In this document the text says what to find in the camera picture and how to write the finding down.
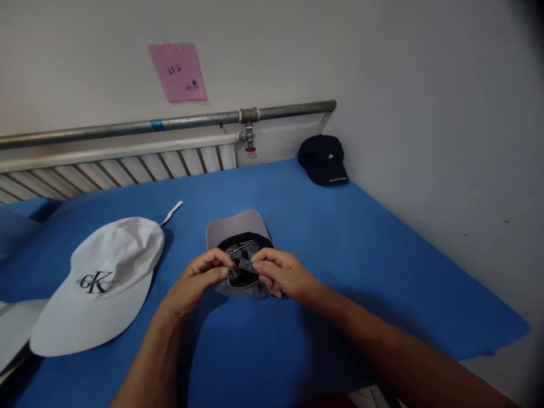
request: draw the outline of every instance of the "cap brim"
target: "cap brim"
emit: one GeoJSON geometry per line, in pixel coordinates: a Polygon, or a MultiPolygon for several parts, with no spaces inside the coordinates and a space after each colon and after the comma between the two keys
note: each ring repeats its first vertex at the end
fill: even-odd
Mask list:
{"type": "Polygon", "coordinates": [[[244,232],[257,233],[270,239],[259,213],[250,209],[231,217],[211,221],[206,227],[206,246],[208,249],[216,248],[225,239],[244,232]]]}
{"type": "Polygon", "coordinates": [[[21,301],[9,306],[0,316],[0,372],[2,372],[30,339],[32,328],[47,299],[21,301]]]}
{"type": "Polygon", "coordinates": [[[34,325],[30,349],[43,357],[72,354],[100,346],[121,334],[146,300],[153,271],[129,289],[100,300],[73,296],[74,282],[66,279],[34,325]]]}
{"type": "Polygon", "coordinates": [[[304,169],[310,180],[322,186],[343,185],[350,181],[342,162],[328,165],[307,164],[304,169]]]}

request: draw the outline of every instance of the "blue table cover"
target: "blue table cover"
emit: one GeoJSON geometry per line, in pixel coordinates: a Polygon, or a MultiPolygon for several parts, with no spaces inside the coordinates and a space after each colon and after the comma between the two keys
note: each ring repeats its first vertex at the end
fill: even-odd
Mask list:
{"type": "MultiPolygon", "coordinates": [[[[19,406],[107,406],[159,303],[206,250],[208,222],[248,208],[261,214],[274,245],[320,280],[455,359],[491,355],[529,331],[515,311],[355,184],[315,185],[295,160],[72,198],[0,266],[0,299],[50,297],[68,275],[72,252],[94,230],[131,216],[161,222],[180,200],[134,322],[100,347],[45,359],[19,406]]],[[[292,406],[372,381],[343,335],[293,300],[207,292],[181,347],[180,394],[190,407],[292,406]]]]}

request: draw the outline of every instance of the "baseball cap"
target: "baseball cap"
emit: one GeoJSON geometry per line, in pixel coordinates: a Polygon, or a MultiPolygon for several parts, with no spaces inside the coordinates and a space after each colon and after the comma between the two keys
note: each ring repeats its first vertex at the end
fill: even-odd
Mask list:
{"type": "Polygon", "coordinates": [[[47,299],[16,303],[0,301],[0,372],[3,372],[28,343],[32,328],[47,299]]]}
{"type": "Polygon", "coordinates": [[[136,318],[164,246],[161,224],[141,217],[104,225],[74,251],[70,273],[34,325],[30,348],[44,357],[88,350],[136,318]]]}
{"type": "Polygon", "coordinates": [[[270,296],[253,269],[251,257],[262,248],[273,248],[265,223],[256,210],[211,221],[206,228],[206,246],[225,251],[236,266],[215,290],[229,298],[261,300],[270,296]]]}
{"type": "Polygon", "coordinates": [[[349,182],[342,164],[344,150],[334,136],[320,134],[306,139],[300,145],[297,158],[315,184],[336,186],[349,182]]]}

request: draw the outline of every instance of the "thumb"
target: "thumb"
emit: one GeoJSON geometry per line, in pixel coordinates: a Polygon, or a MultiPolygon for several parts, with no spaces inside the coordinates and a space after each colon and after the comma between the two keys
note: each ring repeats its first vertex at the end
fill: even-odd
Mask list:
{"type": "Polygon", "coordinates": [[[282,269],[270,261],[256,261],[253,263],[253,268],[257,272],[263,274],[264,276],[268,276],[275,281],[277,281],[282,274],[282,269]]]}
{"type": "Polygon", "coordinates": [[[212,268],[203,274],[197,275],[194,278],[198,279],[203,285],[204,288],[207,288],[209,285],[212,285],[216,282],[222,281],[228,276],[228,266],[212,268]]]}

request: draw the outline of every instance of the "radiator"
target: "radiator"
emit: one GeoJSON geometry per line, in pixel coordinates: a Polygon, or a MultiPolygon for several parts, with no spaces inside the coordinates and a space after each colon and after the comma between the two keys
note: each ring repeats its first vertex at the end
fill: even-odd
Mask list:
{"type": "Polygon", "coordinates": [[[237,167],[238,135],[85,150],[0,163],[0,203],[88,193],[237,167]]]}

